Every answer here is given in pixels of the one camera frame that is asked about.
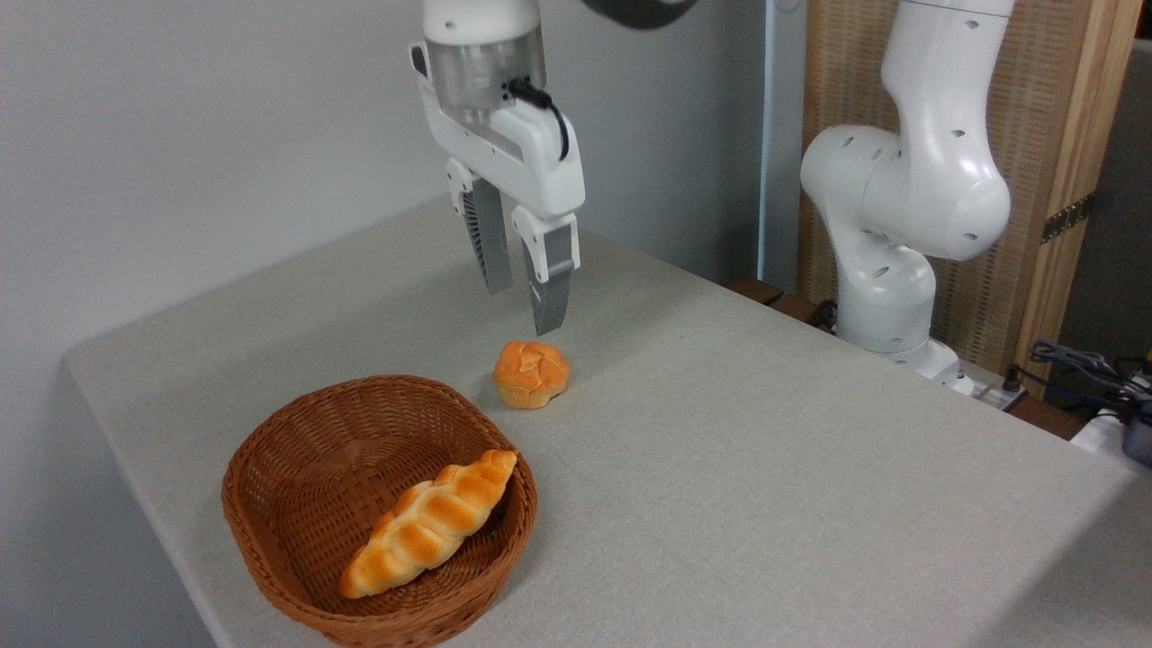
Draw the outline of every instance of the cable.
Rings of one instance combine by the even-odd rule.
[[[1147,416],[1146,413],[1147,408],[1140,407],[1140,404],[1137,401],[1137,399],[1126,394],[1120,394],[1116,398],[1104,398],[1104,397],[1094,397],[1094,395],[1068,391],[1058,387],[1056,385],[1053,385],[1051,380],[1045,380],[1044,378],[1037,376],[1036,374],[1032,374],[1031,371],[1028,371],[1026,369],[1016,363],[1011,363],[1008,366],[1008,374],[1009,374],[1008,376],[1009,379],[1014,379],[1017,376],[1024,376],[1025,378],[1034,383],[1044,385],[1048,391],[1053,393],[1058,393],[1064,398],[1070,398],[1075,401],[1085,405],[1091,405],[1093,407],[1099,407],[1101,409],[1111,409],[1113,412],[1123,414],[1129,417],[1132,416],[1139,417],[1142,421],[1145,421],[1145,417]]]
[[[556,123],[560,126],[560,161],[563,161],[568,157],[568,125],[564,123],[564,116],[560,114],[560,108],[552,101],[552,96],[532,85],[531,78],[526,76],[511,78],[501,88],[507,90],[508,95],[523,99],[540,110],[552,111],[552,114],[556,115]]]
[[[564,118],[555,104],[548,107],[552,108],[552,113],[556,115],[556,123],[560,125],[560,161],[563,161],[568,157],[568,125],[564,123]]]

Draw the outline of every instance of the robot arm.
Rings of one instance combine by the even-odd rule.
[[[985,105],[1013,3],[902,0],[881,67],[901,134],[829,128],[801,165],[836,257],[838,334],[953,386],[958,360],[929,338],[935,276],[924,254],[970,259],[1007,225]]]
[[[575,211],[584,203],[571,122],[541,89],[536,0],[425,0],[425,42],[411,48],[437,143],[448,153],[453,205],[464,217],[492,293],[511,285],[501,194],[529,266],[537,334],[563,322],[579,268]]]

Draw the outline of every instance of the table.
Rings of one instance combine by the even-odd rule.
[[[511,410],[532,336],[446,199],[82,345],[66,364],[212,636],[328,646],[223,520],[236,447],[296,395],[442,380],[522,451],[531,544],[452,647],[1152,645],[1152,487],[1011,416],[582,233],[567,392]]]

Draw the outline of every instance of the brown wicker basket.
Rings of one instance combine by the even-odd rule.
[[[288,617],[350,647],[432,646],[463,632],[495,601],[536,521],[521,457],[505,497],[455,556],[377,596],[336,592],[353,553],[400,493],[515,450],[452,387],[376,376],[303,395],[240,446],[223,479],[225,518],[260,592]]]

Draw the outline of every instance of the bread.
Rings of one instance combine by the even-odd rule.
[[[484,526],[515,466],[515,452],[490,450],[475,464],[449,465],[434,481],[406,490],[344,568],[340,594],[380,594],[442,565]]]
[[[571,366],[544,342],[508,342],[492,371],[492,383],[508,407],[536,409],[568,387]]]

